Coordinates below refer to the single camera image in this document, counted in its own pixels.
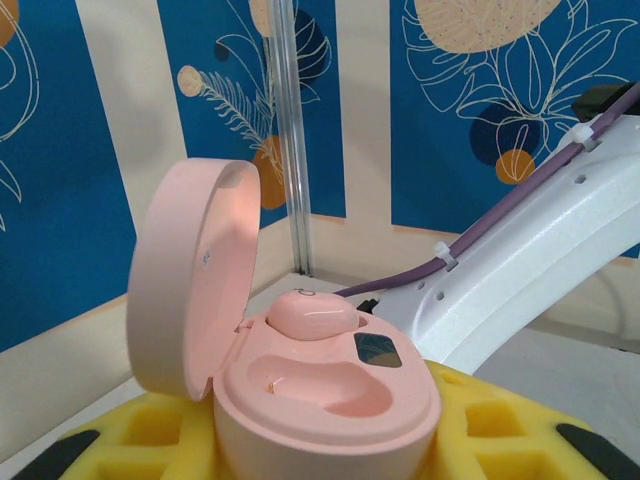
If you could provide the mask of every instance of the table surface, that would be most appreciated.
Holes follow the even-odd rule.
[[[252,298],[247,313],[268,308],[279,294],[293,288],[329,292],[339,287],[291,274]],[[370,296],[351,300],[357,304],[366,298]],[[476,376],[586,421],[640,462],[640,355],[524,329]],[[123,383],[0,464],[0,480],[11,478],[65,432],[143,392],[135,379]]]

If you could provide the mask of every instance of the floral wallpaper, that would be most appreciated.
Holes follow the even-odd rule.
[[[0,352],[126,292],[135,229],[73,0],[0,0]]]
[[[639,20],[621,0],[390,2],[393,223],[468,228],[576,123],[580,94],[640,79]]]
[[[189,156],[253,162],[262,226],[286,216],[266,0],[159,0]],[[345,216],[335,5],[294,1],[313,213]]]

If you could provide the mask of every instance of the open lid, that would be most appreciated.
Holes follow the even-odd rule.
[[[242,321],[260,229],[260,179],[246,161],[177,163],[138,232],[127,343],[145,389],[204,398]]]

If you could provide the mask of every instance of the pink earbud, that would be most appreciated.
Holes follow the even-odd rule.
[[[268,323],[294,340],[323,340],[357,330],[360,315],[338,295],[294,290],[273,302]]]

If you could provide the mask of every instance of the earbud charging case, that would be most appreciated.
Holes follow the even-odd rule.
[[[131,269],[127,339],[147,390],[203,400],[238,480],[414,478],[441,411],[410,340],[362,313],[355,332],[288,338],[243,321],[260,184],[249,162],[191,159],[155,193]]]

